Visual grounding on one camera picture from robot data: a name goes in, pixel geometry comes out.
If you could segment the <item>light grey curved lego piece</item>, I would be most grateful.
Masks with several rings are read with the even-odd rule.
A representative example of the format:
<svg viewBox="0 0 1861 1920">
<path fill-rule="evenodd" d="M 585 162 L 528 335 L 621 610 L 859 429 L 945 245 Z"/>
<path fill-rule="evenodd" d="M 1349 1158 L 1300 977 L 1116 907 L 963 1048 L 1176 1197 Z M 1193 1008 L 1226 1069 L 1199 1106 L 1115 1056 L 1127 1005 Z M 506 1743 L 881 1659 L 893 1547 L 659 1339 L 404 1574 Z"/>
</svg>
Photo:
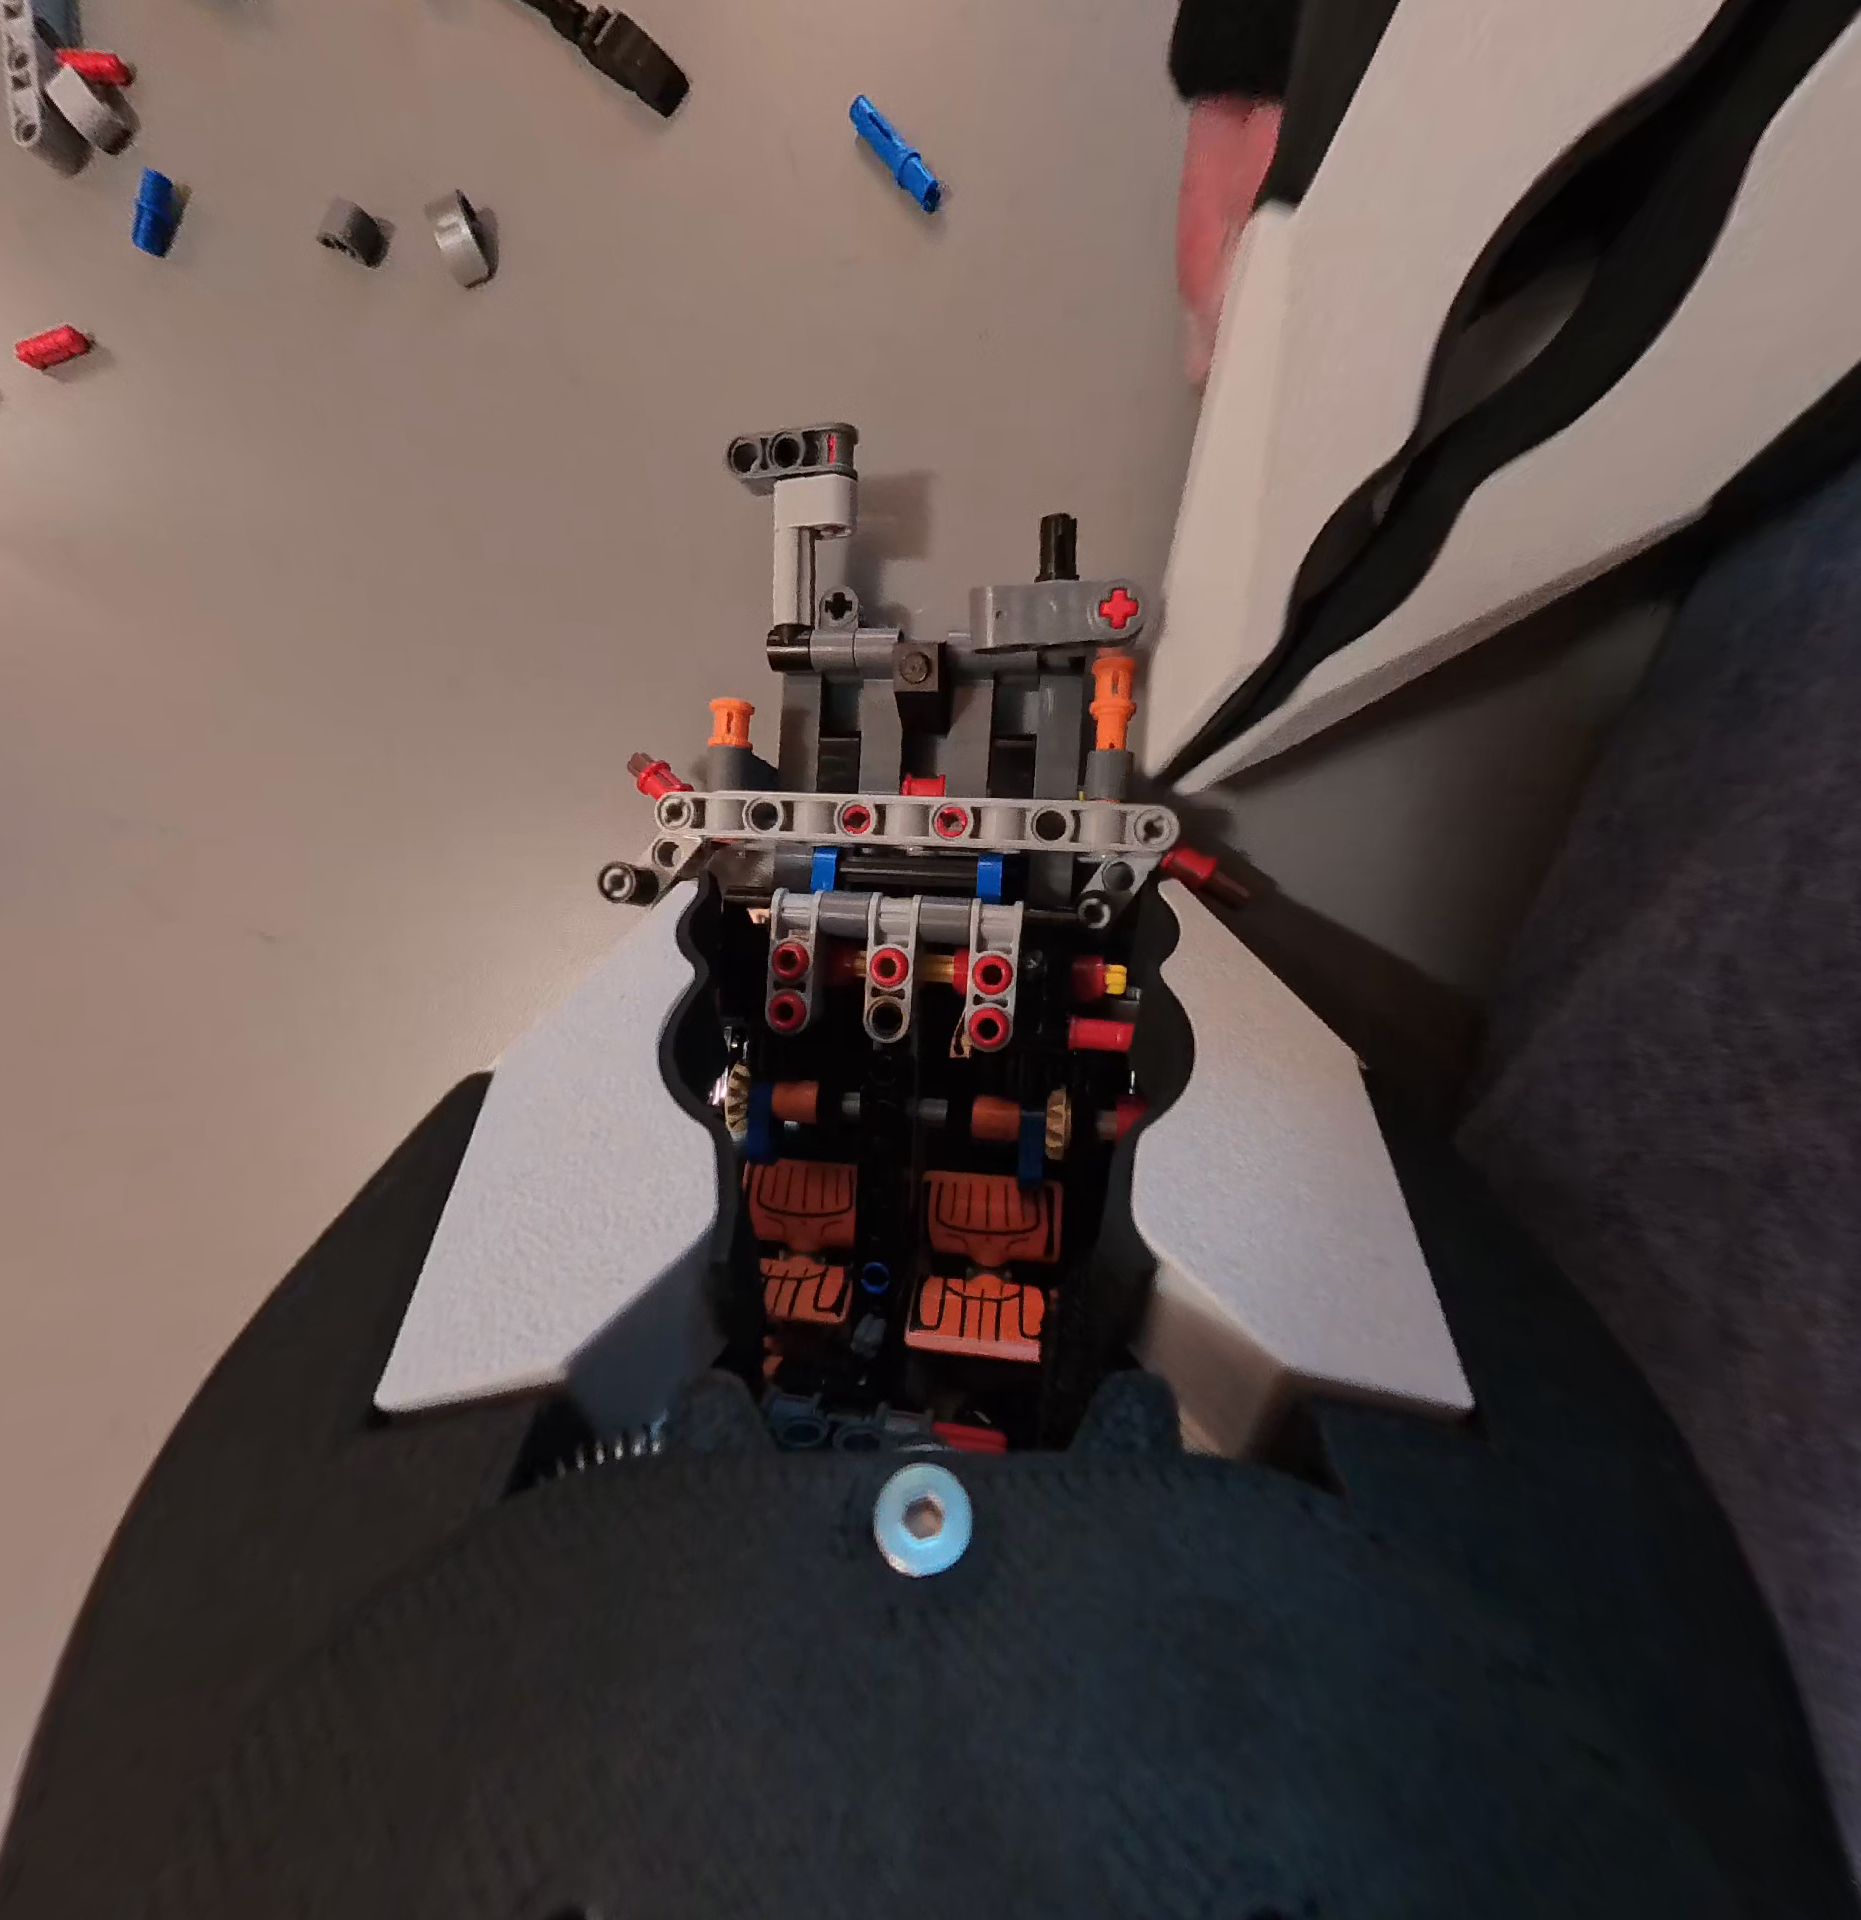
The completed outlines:
<svg viewBox="0 0 1861 1920">
<path fill-rule="evenodd" d="M 451 279 L 464 290 L 486 283 L 496 259 L 483 217 L 462 189 L 449 189 L 422 208 L 432 243 Z"/>
</svg>

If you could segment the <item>person's right hand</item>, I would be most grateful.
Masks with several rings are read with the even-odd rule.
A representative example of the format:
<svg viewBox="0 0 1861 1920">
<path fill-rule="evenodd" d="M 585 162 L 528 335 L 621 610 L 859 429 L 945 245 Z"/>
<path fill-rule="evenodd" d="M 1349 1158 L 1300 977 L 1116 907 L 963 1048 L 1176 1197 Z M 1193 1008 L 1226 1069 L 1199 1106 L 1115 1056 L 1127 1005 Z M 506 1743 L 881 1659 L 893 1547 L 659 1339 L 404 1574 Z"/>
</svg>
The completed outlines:
<svg viewBox="0 0 1861 1920">
<path fill-rule="evenodd" d="M 1206 98 L 1190 106 L 1176 212 L 1182 369 L 1202 385 L 1247 227 L 1279 148 L 1279 100 Z"/>
</svg>

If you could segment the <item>grey lego liftarm orange pin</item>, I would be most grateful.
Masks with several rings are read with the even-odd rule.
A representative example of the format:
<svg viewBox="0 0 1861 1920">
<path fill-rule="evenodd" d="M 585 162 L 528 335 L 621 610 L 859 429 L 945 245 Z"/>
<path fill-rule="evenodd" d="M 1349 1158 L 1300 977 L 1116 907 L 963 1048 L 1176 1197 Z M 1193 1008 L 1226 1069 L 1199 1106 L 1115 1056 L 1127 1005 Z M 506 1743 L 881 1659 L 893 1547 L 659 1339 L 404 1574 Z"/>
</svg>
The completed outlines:
<svg viewBox="0 0 1861 1920">
<path fill-rule="evenodd" d="M 1090 664 L 1088 717 L 1093 743 L 1085 760 L 1083 800 L 1119 803 L 1135 771 L 1129 734 L 1135 717 L 1135 657 L 1105 649 Z"/>
</svg>

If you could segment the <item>long light grey lego beam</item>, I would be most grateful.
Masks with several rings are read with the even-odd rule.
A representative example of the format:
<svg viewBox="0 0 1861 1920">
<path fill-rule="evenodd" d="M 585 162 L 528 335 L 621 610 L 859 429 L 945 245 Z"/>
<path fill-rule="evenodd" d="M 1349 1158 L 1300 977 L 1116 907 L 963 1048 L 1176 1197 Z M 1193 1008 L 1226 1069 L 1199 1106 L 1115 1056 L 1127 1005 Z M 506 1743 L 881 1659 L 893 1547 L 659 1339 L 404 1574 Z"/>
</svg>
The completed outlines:
<svg viewBox="0 0 1861 1920">
<path fill-rule="evenodd" d="M 76 2 L 0 2 L 1 81 L 6 117 L 18 148 L 57 173 L 78 172 L 88 145 L 45 100 L 57 52 L 78 44 Z"/>
</svg>

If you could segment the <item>long blue lego pin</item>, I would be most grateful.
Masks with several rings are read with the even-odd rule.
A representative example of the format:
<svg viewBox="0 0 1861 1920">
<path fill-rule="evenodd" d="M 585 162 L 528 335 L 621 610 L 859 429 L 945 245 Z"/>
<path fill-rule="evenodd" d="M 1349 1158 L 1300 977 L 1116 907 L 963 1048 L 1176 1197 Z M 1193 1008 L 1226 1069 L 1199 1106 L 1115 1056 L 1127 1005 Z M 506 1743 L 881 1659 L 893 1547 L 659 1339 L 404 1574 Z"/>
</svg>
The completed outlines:
<svg viewBox="0 0 1861 1920">
<path fill-rule="evenodd" d="M 922 154 L 895 128 L 866 94 L 856 94 L 847 108 L 848 122 L 895 186 L 924 213 L 943 205 L 943 180 Z"/>
</svg>

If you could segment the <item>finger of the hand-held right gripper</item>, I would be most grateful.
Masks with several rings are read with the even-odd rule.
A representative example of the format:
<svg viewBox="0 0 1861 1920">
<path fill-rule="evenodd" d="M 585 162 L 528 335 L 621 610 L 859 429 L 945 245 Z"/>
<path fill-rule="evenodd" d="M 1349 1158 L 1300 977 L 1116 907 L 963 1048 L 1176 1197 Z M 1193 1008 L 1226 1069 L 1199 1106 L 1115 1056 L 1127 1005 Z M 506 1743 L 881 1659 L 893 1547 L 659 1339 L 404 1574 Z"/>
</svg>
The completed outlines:
<svg viewBox="0 0 1861 1920">
<path fill-rule="evenodd" d="M 1861 3 L 1717 3 L 1507 213 L 1199 787 L 1861 440 Z"/>
<path fill-rule="evenodd" d="M 1473 266 L 1518 200 L 1707 31 L 1702 2 L 1406 2 L 1300 204 L 1245 227 L 1143 715 L 1171 778 L 1273 652 L 1326 520 L 1411 438 Z"/>
</svg>

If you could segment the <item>multicoloured lego model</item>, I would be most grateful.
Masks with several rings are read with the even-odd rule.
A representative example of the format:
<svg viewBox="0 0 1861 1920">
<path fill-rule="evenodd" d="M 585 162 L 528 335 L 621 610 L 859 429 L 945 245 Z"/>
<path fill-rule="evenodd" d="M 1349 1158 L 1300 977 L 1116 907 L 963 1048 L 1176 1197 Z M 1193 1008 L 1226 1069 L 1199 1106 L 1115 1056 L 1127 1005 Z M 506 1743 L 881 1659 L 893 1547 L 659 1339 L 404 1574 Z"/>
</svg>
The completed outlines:
<svg viewBox="0 0 1861 1920">
<path fill-rule="evenodd" d="M 1083 798 L 1090 664 L 1133 655 L 1136 694 L 1149 592 L 1086 578 L 1054 512 L 1035 580 L 975 587 L 967 627 L 875 624 L 820 558 L 856 525 L 856 448 L 847 422 L 725 445 L 772 512 L 778 741 L 715 698 L 702 775 L 634 754 L 654 839 L 600 890 L 695 896 L 677 1056 L 721 1122 L 712 1302 L 776 1441 L 1058 1449 L 1149 1290 L 1113 1173 L 1153 1106 L 1156 884 L 1236 885 L 1135 771 Z"/>
</svg>

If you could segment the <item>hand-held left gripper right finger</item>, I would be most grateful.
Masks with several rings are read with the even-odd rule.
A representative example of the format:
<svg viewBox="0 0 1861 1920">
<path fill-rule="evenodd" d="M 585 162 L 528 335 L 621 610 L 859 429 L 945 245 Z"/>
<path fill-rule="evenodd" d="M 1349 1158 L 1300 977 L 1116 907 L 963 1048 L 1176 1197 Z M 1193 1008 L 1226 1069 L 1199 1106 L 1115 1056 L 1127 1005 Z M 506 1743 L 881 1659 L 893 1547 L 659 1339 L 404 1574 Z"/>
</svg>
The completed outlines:
<svg viewBox="0 0 1861 1920">
<path fill-rule="evenodd" d="M 1180 881 L 1163 963 L 1193 1065 L 1136 1138 L 1156 1260 L 1139 1354 L 1199 1446 L 1247 1457 L 1303 1393 L 1473 1409 L 1355 1051 Z"/>
</svg>

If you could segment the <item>black lego shaft piece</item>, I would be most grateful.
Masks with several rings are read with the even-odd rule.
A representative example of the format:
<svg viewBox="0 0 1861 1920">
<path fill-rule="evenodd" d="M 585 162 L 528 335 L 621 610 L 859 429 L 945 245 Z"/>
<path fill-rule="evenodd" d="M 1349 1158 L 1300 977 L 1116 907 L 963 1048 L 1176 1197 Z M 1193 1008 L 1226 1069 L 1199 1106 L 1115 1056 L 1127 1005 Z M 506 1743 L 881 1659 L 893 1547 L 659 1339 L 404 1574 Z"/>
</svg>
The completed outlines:
<svg viewBox="0 0 1861 1920">
<path fill-rule="evenodd" d="M 631 94 L 659 117 L 676 113 L 687 94 L 677 62 L 628 12 L 585 2 L 525 2 L 598 74 Z"/>
</svg>

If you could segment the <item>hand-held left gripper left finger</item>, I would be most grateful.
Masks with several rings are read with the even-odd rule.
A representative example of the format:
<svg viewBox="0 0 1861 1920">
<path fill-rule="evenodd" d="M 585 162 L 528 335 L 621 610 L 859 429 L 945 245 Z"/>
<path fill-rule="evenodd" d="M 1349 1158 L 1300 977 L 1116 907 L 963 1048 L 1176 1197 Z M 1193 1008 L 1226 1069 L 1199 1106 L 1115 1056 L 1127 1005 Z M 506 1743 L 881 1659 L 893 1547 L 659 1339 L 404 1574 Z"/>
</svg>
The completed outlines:
<svg viewBox="0 0 1861 1920">
<path fill-rule="evenodd" d="M 590 1419 L 655 1419 L 719 1337 L 704 1109 L 671 1090 L 695 896 L 673 887 L 491 1069 L 373 1388 L 416 1413 L 557 1386 Z"/>
</svg>

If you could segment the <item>person's blue sweater torso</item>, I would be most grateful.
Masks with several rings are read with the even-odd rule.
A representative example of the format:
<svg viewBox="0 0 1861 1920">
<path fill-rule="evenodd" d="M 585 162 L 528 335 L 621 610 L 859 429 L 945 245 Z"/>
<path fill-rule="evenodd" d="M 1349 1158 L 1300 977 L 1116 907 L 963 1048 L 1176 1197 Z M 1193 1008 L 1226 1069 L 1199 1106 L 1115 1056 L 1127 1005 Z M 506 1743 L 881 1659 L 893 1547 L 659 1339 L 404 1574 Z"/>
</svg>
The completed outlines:
<svg viewBox="0 0 1861 1920">
<path fill-rule="evenodd" d="M 1462 1143 L 1722 1499 L 1861 1889 L 1861 455 L 1674 611 L 1493 992 Z"/>
</svg>

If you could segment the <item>small grey lego piece red pin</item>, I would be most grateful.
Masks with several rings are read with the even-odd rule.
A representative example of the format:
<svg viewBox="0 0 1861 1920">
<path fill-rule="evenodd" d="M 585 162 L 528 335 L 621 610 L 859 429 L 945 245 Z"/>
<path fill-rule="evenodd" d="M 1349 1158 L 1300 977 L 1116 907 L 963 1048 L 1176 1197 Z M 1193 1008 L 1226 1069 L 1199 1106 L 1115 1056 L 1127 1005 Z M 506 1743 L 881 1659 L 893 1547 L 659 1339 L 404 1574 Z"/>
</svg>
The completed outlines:
<svg viewBox="0 0 1861 1920">
<path fill-rule="evenodd" d="M 132 66 L 115 52 L 64 45 L 53 50 L 44 100 L 88 148 L 113 155 L 134 134 L 134 120 L 124 102 L 132 77 Z"/>
</svg>

